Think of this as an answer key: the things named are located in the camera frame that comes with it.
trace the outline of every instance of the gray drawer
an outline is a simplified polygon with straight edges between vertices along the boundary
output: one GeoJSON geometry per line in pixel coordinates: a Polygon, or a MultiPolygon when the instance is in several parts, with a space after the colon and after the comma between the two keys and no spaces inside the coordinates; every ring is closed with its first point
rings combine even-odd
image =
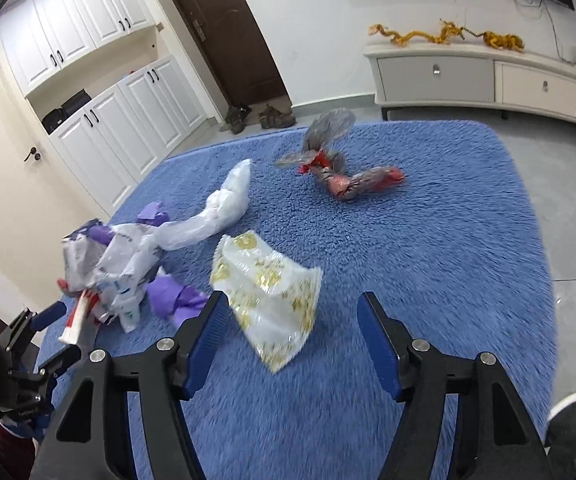
{"type": "Polygon", "coordinates": [[[492,59],[410,56],[378,62],[387,102],[494,102],[492,59]]]}

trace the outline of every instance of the blue rug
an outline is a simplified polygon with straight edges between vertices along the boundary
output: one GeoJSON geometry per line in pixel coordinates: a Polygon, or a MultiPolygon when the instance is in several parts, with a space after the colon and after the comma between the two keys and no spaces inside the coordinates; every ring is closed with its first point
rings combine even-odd
{"type": "MultiPolygon", "coordinates": [[[[356,320],[373,290],[386,312],[442,352],[492,351],[543,434],[556,364],[548,264],[530,200],[510,155],[487,126],[464,121],[357,124],[335,144],[349,171],[394,164],[398,189],[336,202],[311,176],[273,162],[301,145],[303,130],[248,137],[163,162],[113,218],[134,221],[163,200],[174,219],[199,212],[228,170],[251,157],[250,207],[230,235],[254,229],[273,248],[324,271],[314,330],[275,376],[231,320],[204,388],[182,403],[210,480],[375,479],[401,415],[379,386],[356,320]]],[[[221,234],[165,255],[182,283],[208,292],[221,234]]],[[[60,347],[65,319],[49,331],[39,361],[60,347]]],[[[142,325],[104,329],[97,348],[138,352],[174,329],[143,306],[142,325]]],[[[72,371],[55,391],[63,397],[72,371]]],[[[456,413],[450,396],[433,478],[447,473],[456,413]]],[[[140,479],[151,478],[136,395],[130,396],[140,479]]]]}

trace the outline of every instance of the brown door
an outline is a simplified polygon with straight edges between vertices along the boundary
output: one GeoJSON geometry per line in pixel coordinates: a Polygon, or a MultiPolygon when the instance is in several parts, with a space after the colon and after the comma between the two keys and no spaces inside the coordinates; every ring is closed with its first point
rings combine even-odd
{"type": "Polygon", "coordinates": [[[174,0],[230,104],[286,95],[245,0],[174,0]]]}

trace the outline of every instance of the yellow woven animal figure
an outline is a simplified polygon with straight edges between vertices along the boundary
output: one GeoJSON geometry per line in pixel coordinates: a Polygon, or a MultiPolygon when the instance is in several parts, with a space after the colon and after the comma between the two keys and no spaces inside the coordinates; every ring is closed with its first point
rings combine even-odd
{"type": "Polygon", "coordinates": [[[462,40],[464,39],[463,27],[457,27],[453,22],[442,21],[441,23],[443,23],[443,27],[441,28],[439,36],[432,36],[431,34],[421,30],[413,30],[412,32],[408,32],[405,36],[401,36],[401,34],[399,34],[397,31],[389,30],[380,23],[371,25],[368,29],[368,34],[370,36],[373,36],[374,34],[381,34],[386,38],[389,37],[391,43],[397,44],[399,46],[407,45],[408,42],[415,37],[425,38],[430,43],[437,44],[450,43],[450,38],[453,36],[460,36],[462,40]]]}
{"type": "Polygon", "coordinates": [[[491,30],[486,30],[481,34],[475,34],[469,30],[469,28],[465,27],[463,30],[469,32],[475,38],[481,38],[483,36],[484,43],[487,44],[487,46],[491,46],[492,48],[504,48],[507,50],[515,50],[517,52],[523,52],[523,49],[525,48],[525,43],[523,43],[523,40],[515,34],[506,34],[505,36],[502,36],[501,34],[497,34],[491,30]]]}

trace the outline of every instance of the silver screw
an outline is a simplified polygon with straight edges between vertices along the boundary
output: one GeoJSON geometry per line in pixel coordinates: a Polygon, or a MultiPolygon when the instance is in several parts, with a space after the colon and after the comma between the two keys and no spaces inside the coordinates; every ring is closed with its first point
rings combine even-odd
{"type": "Polygon", "coordinates": [[[415,339],[412,341],[412,348],[417,350],[417,352],[427,352],[430,349],[430,343],[425,339],[415,339]]]}
{"type": "Polygon", "coordinates": [[[90,354],[90,360],[94,363],[103,361],[106,358],[106,352],[103,350],[93,350],[90,354]]]}
{"type": "Polygon", "coordinates": [[[481,362],[484,365],[493,365],[496,363],[496,357],[494,356],[494,354],[491,354],[490,352],[483,352],[481,354],[481,362]]]}
{"type": "Polygon", "coordinates": [[[157,350],[170,350],[175,345],[175,340],[169,337],[164,337],[157,341],[157,350]]]}

